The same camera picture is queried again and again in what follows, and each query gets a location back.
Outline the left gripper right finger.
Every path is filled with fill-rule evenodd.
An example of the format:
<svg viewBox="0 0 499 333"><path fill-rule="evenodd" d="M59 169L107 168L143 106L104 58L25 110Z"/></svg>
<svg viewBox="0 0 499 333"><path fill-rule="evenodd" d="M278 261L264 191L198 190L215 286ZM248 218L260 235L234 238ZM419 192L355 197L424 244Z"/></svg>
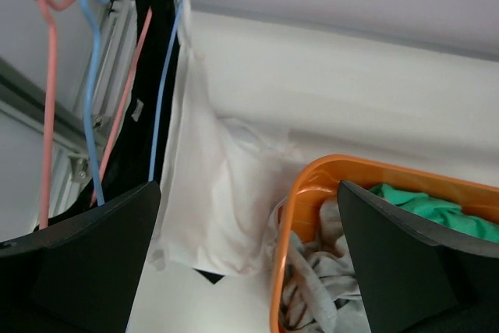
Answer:
<svg viewBox="0 0 499 333"><path fill-rule="evenodd" d="M498 245L348 181L338 206L373 332L498 330Z"/></svg>

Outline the grey tank top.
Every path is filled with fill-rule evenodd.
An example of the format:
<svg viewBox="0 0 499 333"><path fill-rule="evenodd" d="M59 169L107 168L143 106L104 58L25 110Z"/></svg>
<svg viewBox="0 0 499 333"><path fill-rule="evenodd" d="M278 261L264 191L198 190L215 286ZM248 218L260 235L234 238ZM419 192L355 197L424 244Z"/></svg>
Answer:
<svg viewBox="0 0 499 333"><path fill-rule="evenodd" d="M279 317L286 332L369 332L338 204L325 201L305 243L290 235Z"/></svg>

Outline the white tank top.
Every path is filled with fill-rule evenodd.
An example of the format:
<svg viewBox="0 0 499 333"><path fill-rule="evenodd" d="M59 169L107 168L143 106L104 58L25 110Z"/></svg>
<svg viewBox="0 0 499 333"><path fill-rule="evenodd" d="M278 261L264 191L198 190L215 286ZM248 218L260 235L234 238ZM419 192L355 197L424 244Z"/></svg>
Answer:
<svg viewBox="0 0 499 333"><path fill-rule="evenodd" d="M287 127L218 117L204 56L192 39L190 0L176 0L179 43L149 259L223 276L269 270L277 247L276 207L302 164Z"/></svg>

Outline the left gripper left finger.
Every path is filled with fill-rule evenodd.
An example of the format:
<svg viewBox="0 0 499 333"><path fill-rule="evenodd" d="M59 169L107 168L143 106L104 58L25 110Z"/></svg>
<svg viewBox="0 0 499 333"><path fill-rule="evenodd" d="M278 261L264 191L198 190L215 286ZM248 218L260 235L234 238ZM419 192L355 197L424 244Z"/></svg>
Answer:
<svg viewBox="0 0 499 333"><path fill-rule="evenodd" d="M144 183L1 244L3 332L124 332L161 192Z"/></svg>

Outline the green tank top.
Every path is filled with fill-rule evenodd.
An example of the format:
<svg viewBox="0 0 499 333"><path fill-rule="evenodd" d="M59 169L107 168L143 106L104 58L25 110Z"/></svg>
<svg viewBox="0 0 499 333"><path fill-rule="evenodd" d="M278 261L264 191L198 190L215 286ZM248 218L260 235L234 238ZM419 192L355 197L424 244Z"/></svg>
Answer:
<svg viewBox="0 0 499 333"><path fill-rule="evenodd" d="M465 214L455 203L422 192L398 190L382 183L369 189L374 195L401 209L466 235L498 243L498 225Z"/></svg>

